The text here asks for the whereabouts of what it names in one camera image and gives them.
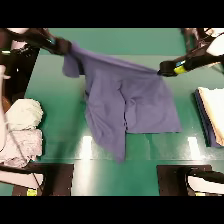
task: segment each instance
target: table surface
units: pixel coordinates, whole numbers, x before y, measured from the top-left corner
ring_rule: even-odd
[[[52,33],[89,50],[154,69],[163,60],[185,54],[178,29],[64,28],[52,29]],[[44,155],[39,162],[74,163],[72,195],[159,195],[158,164],[211,164],[213,170],[224,172],[224,151],[206,147],[193,97],[199,86],[223,88],[220,72],[204,67],[164,78],[174,95],[182,133],[128,134],[126,161],[117,164],[112,154],[94,142],[86,124],[84,77],[65,77],[62,65],[63,57],[42,50],[26,97],[38,100],[45,113],[40,125]],[[0,195],[11,192],[12,186],[0,184]]]

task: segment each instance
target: white cloth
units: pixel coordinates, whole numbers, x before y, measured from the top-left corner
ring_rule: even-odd
[[[4,162],[6,166],[22,168],[30,160],[36,160],[36,156],[42,155],[41,130],[12,131],[11,134],[8,133],[5,147],[0,152],[0,163]]]
[[[19,99],[6,112],[10,131],[35,129],[42,116],[40,103],[33,99]]]
[[[211,121],[216,142],[224,146],[224,89],[198,88],[205,111]]]

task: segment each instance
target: clothing pile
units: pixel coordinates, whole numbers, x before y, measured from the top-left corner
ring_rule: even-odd
[[[224,89],[199,87],[195,98],[208,145],[224,146]]]
[[[126,133],[180,132],[170,89],[157,71],[73,43],[64,58],[68,77],[86,78],[86,120],[97,144],[125,159]]]
[[[33,99],[19,99],[6,112],[9,133],[0,152],[0,162],[11,167],[25,167],[42,155],[42,132],[36,129],[43,111]]]

